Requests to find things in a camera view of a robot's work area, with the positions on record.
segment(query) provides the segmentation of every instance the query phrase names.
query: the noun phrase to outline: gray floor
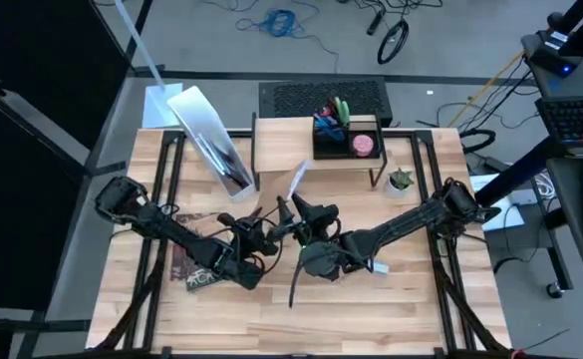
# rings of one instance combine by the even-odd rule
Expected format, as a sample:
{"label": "gray floor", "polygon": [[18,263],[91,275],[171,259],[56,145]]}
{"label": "gray floor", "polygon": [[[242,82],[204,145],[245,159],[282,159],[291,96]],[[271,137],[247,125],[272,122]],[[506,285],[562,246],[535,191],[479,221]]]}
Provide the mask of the gray floor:
{"label": "gray floor", "polygon": [[[307,22],[308,34],[319,36],[324,45],[340,53],[339,72],[356,74],[428,75],[490,77],[521,47],[519,38],[544,28],[545,17],[564,10],[571,0],[454,0],[442,9],[422,8],[409,15],[411,36],[400,55],[390,64],[379,66],[375,53],[386,28],[375,37],[365,34],[373,17],[369,9],[359,10],[349,3],[333,0],[307,0],[321,13]],[[129,0],[126,6],[136,18],[141,0]],[[143,38],[157,63],[171,70],[236,72],[312,72],[333,71],[333,57],[312,40],[274,39],[256,32],[239,32],[234,23],[240,18],[261,19],[269,7],[289,8],[299,16],[311,9],[289,0],[261,1],[251,11],[230,13],[198,1],[155,0]],[[114,7],[101,8],[123,47],[129,35]],[[389,18],[393,24],[394,15]],[[138,53],[137,66],[144,65]],[[525,66],[516,76],[525,71]],[[198,86],[216,108],[227,128],[248,128],[251,113],[257,111],[257,82],[188,81],[186,88]],[[101,164],[126,160],[131,155],[135,133],[142,123],[147,79],[128,79],[119,102],[114,124],[106,142]],[[404,128],[420,127],[416,120],[434,122],[437,107],[449,102],[463,102],[479,87],[421,84],[389,84],[388,92],[396,121]],[[510,125],[534,113],[534,96],[513,96],[498,111]],[[440,121],[447,124],[459,107],[445,108]],[[497,130],[497,141],[481,153],[504,162],[513,162],[543,139],[546,131],[541,120],[530,120],[517,130],[505,129],[497,119],[487,128]],[[91,196],[107,181],[95,180]],[[82,212],[70,256],[60,275],[48,319],[90,318],[94,310],[100,277],[107,255],[111,226],[99,220],[88,201]],[[554,272],[545,250],[540,250],[529,264],[512,262],[497,274],[499,293],[515,347],[524,347],[557,331],[571,330],[533,349],[533,353],[583,358],[583,265],[568,228],[557,237],[575,285],[564,298],[546,296],[544,286],[554,280]],[[505,255],[493,251],[493,260]],[[92,300],[81,300],[81,296]],[[37,354],[76,352],[85,344],[86,333],[43,335]]]}

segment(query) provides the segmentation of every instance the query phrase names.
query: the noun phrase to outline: small potted plant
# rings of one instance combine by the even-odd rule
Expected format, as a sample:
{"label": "small potted plant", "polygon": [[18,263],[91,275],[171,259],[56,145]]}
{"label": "small potted plant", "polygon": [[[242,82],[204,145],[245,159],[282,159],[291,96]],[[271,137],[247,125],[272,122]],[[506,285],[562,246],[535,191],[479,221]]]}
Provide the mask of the small potted plant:
{"label": "small potted plant", "polygon": [[404,172],[402,169],[392,172],[384,185],[384,192],[389,197],[401,198],[406,195],[408,189],[413,184],[411,174],[413,172]]}

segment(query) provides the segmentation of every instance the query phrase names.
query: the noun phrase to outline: succulent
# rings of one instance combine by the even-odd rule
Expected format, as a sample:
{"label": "succulent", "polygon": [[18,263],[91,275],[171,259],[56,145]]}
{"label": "succulent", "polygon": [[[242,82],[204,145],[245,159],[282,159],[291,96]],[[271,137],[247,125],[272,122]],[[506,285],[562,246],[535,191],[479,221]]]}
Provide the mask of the succulent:
{"label": "succulent", "polygon": [[404,172],[402,169],[398,169],[397,171],[390,174],[391,184],[399,190],[408,188],[409,185],[414,183],[411,179],[412,173],[413,172],[411,171]]}

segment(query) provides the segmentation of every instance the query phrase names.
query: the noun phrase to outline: wooden table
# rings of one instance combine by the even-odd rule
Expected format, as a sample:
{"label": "wooden table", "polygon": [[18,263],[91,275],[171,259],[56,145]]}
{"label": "wooden table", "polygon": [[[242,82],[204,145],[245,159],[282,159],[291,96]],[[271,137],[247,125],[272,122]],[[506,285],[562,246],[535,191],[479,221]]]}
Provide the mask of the wooden table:
{"label": "wooden table", "polygon": [[[129,176],[147,189],[152,187],[162,134],[140,130],[136,139]],[[441,177],[469,183],[456,130],[433,130],[433,135]],[[249,166],[251,140],[234,142]],[[385,145],[389,164],[377,189],[370,189],[369,175],[364,170],[330,170],[307,172],[299,193],[310,203],[336,204],[343,230],[372,227],[419,205],[417,184],[404,198],[383,196],[382,184],[389,172],[397,167],[405,171],[414,169],[407,140],[386,139]],[[421,148],[428,189],[432,191],[426,149]],[[262,188],[274,178],[275,174],[262,174]],[[168,181],[167,172],[164,192]],[[242,203],[231,203],[193,146],[185,143],[176,195],[181,212],[227,211],[238,217],[248,214],[256,202],[257,195]],[[469,232],[483,237],[476,225]],[[141,245],[141,238],[132,232],[112,240],[88,346],[98,344],[129,305]],[[429,245],[423,229],[380,251],[377,259],[390,266],[386,276],[358,271],[329,282],[303,272],[294,307],[289,309],[289,286],[299,249],[289,236],[278,266],[251,291],[232,282],[221,282],[188,293],[184,282],[169,280],[168,254],[152,351],[159,353],[162,346],[171,346],[174,353],[431,354],[434,347],[444,347]],[[468,303],[495,338],[509,346],[485,244],[461,237],[457,255]],[[271,264],[272,260],[266,258],[266,262]],[[145,312],[146,309],[137,330],[137,346],[145,330]],[[454,306],[452,314],[457,343],[462,347]]]}

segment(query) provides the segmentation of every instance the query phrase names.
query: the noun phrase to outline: pen holder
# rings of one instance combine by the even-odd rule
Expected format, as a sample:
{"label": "pen holder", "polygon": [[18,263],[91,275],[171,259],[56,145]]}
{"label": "pen holder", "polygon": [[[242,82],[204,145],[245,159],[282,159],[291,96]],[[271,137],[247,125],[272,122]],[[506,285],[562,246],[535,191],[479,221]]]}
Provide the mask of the pen holder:
{"label": "pen holder", "polygon": [[[345,127],[330,126],[328,129],[320,127],[314,121],[313,160],[378,159],[384,150],[384,140],[377,117],[374,121],[355,121],[355,118],[351,117],[351,121]],[[337,134],[342,135],[341,140],[337,139],[339,137]],[[353,145],[353,141],[359,135],[366,135],[373,141],[371,149],[365,156],[360,156]]]}

